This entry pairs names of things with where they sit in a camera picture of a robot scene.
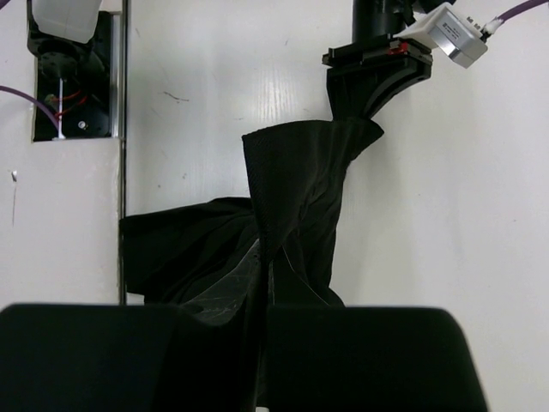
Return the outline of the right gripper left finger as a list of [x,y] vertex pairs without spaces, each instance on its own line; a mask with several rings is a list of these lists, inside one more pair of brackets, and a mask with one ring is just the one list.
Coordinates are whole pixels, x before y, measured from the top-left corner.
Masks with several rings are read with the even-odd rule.
[[2,410],[254,410],[260,275],[253,245],[182,305],[8,306]]

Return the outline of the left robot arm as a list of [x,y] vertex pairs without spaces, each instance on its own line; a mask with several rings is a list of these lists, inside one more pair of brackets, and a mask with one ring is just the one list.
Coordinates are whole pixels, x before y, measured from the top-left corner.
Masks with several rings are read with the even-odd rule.
[[432,53],[398,33],[441,1],[355,0],[349,45],[323,55],[333,119],[370,119],[392,98],[431,78]]

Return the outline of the black pleated skirt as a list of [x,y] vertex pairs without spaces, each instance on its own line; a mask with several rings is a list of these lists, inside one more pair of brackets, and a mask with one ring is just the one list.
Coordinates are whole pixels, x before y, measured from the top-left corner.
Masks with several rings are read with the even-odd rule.
[[288,258],[326,303],[347,169],[383,136],[373,121],[308,120],[243,138],[250,194],[123,218],[124,277],[148,303],[182,304],[234,269],[254,244]]

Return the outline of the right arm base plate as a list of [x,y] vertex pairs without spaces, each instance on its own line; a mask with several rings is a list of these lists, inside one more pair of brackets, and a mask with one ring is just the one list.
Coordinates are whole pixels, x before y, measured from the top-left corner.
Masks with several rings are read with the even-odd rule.
[[27,49],[36,57],[33,141],[118,137],[121,130],[123,15],[100,11],[85,43],[42,33],[28,18]]

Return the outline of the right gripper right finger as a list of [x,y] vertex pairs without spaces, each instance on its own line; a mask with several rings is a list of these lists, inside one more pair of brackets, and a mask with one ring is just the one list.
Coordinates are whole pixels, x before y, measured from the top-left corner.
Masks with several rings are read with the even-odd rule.
[[272,411],[485,411],[461,326],[430,307],[325,304],[286,257],[269,269]]

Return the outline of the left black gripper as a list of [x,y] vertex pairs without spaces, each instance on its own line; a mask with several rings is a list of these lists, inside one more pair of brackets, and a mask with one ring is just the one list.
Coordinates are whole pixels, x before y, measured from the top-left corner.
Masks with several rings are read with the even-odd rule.
[[379,36],[329,48],[322,63],[334,120],[369,119],[399,93],[430,79],[433,58],[416,40]]

